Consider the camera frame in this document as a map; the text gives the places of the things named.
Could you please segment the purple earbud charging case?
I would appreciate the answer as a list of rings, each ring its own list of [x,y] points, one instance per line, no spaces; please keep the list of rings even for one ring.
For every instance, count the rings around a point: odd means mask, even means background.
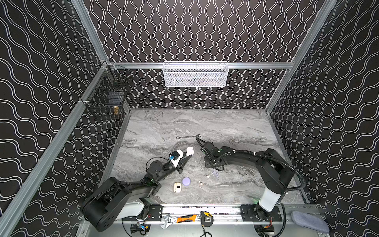
[[[187,186],[189,186],[190,184],[191,184],[191,179],[190,179],[189,177],[184,177],[184,178],[182,179],[182,185],[183,185],[183,186],[187,187]]]

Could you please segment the white earbud charging case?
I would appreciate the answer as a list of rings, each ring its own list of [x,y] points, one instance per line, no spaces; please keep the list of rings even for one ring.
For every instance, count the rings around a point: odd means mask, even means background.
[[[194,154],[193,147],[187,147],[187,149],[186,149],[186,155],[187,155],[187,157],[193,156],[193,154]]]

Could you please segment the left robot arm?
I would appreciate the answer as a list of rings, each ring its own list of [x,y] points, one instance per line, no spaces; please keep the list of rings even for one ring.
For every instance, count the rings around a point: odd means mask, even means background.
[[[174,172],[182,173],[194,151],[174,151],[167,159],[155,157],[146,166],[146,174],[139,181],[120,181],[108,178],[82,204],[80,211],[98,232],[108,229],[116,220],[137,217],[145,208],[134,200],[154,196],[161,188],[160,181]]]

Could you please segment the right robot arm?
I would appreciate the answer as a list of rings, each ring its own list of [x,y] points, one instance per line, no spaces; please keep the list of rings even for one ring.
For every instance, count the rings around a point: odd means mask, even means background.
[[[256,169],[264,184],[265,190],[255,208],[253,216],[260,221],[271,221],[275,206],[291,191],[298,191],[306,186],[301,173],[274,149],[264,152],[236,150],[223,146],[217,148],[212,142],[199,141],[201,151],[205,154],[207,168],[218,170],[226,165],[243,166]]]

